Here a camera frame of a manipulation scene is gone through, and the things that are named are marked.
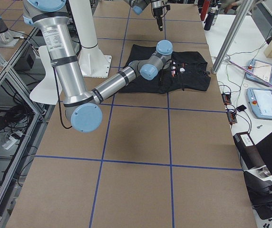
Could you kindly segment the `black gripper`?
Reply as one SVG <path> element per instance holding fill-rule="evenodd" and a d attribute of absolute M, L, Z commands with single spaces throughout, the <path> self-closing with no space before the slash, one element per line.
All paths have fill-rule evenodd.
<path fill-rule="evenodd" d="M 162 17 L 170 10 L 167 0 L 152 0 L 151 9 L 153 17 L 157 20 L 159 31 L 163 31 Z"/>
<path fill-rule="evenodd" d="M 163 79 L 164 79 L 164 71 L 163 70 L 169 68 L 171 61 L 172 61 L 172 57 L 171 56 L 162 56 L 161 60 L 163 62 L 163 66 L 161 68 L 160 75 L 158 78 L 158 86 L 163 85 Z"/>

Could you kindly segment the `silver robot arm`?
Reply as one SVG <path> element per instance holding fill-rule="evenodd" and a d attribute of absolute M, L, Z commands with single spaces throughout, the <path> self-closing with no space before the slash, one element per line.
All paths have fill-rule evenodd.
<path fill-rule="evenodd" d="M 140 15 L 151 6 L 152 16 L 156 19 L 159 31 L 163 31 L 163 17 L 171 9 L 166 0 L 125 0 L 135 14 Z"/>
<path fill-rule="evenodd" d="M 82 133 L 91 132 L 102 122 L 99 104 L 128 85 L 138 76 L 154 79 L 170 64 L 172 43 L 161 40 L 149 59 L 135 60 L 88 90 L 85 75 L 98 75 L 110 65 L 98 47 L 89 1 L 71 0 L 67 11 L 64 0 L 25 0 L 24 21 L 39 28 L 45 40 L 55 81 L 65 94 L 63 105 L 72 127 Z"/>

